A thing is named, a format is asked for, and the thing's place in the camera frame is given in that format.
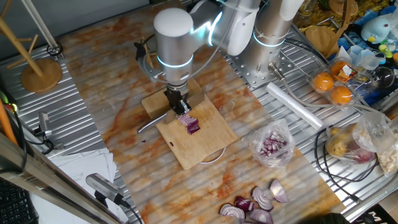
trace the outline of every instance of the knife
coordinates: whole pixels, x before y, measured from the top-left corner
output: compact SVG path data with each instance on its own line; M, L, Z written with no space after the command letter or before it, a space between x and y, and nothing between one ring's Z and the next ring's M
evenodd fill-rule
M188 98L187 103L191 106L191 108L199 105L201 102L205 100L205 94L204 93L198 93L190 98ZM161 121L165 121L166 124L171 123L177 118L177 114L174 112L173 109L169 110L168 112L164 113L162 116L159 116L158 118L152 120L151 122L145 124L143 127L138 129L138 134L142 134L144 131L147 131L151 127L155 126L156 124L159 124Z

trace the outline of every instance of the bag of chopped onion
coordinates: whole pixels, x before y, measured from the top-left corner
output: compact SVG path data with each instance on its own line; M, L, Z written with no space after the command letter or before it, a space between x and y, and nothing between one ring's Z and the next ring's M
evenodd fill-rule
M295 141L285 119L267 126L242 138L248 143L253 157L263 166L284 167L293 156Z

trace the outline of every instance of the mounting plate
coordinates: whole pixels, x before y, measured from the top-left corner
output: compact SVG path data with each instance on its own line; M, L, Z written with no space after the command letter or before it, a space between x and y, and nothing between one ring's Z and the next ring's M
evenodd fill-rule
M265 75L253 74L247 69L242 60L239 57L229 56L224 52L221 52L225 60L234 69L234 71L246 81L250 89L256 89L265 83L270 82L275 78L273 73ZM294 69L295 65L287 59L282 53L280 53L279 70L283 73L287 73Z

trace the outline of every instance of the chopped red onion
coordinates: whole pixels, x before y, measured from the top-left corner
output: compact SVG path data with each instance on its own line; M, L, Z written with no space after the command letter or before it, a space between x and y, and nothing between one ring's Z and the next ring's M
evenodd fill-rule
M179 116L178 120L180 121L180 124L185 125L185 130L187 130L187 133L189 135L200 130L200 127L198 125L199 121L196 118L192 118L188 114Z
M250 218L262 224L274 224L271 214L261 209L254 209L250 214Z
M259 188L254 188L253 192L251 193L251 197L259 204L260 208L267 210L268 212L274 209L271 201L268 200L264 192Z
M272 196L277 202L287 203L290 201L286 195L284 188L282 187L282 184L280 184L278 179L274 179L272 181L269 190L271 191Z
M185 126L194 125L194 124L199 123L199 121L196 118L192 118L187 113L179 116L178 120L180 121L180 124L185 125Z
M225 204L221 208L220 215L231 216L242 220L246 219L246 214L244 213L244 211L241 210L240 208L232 206L230 203Z
M270 156L287 145L287 141L276 131L272 132L262 143L260 155Z
M357 149L353 151L355 156L353 159L358 163L358 164L364 164L367 162L371 162L374 158L374 152L369 152L365 149Z
M236 196L234 205L244 212L250 212L254 209L254 203L242 196Z
M193 133L199 131L199 130L200 130L200 127L199 127L199 125L197 125L197 124L188 125L188 126L185 127L185 130L187 130L187 133L188 133L189 135L191 135L191 134L193 134Z

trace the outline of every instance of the white plastic wrap roll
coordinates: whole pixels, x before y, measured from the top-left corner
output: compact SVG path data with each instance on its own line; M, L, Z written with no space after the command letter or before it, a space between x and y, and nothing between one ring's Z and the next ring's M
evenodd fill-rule
M267 85L266 90L273 97L277 98L280 102L282 102L285 106L291 109L295 114L299 115L304 121L310 124L316 130L325 127L324 122L316 117L313 113L307 110L303 105L294 100L287 93L282 91L277 85L270 83Z

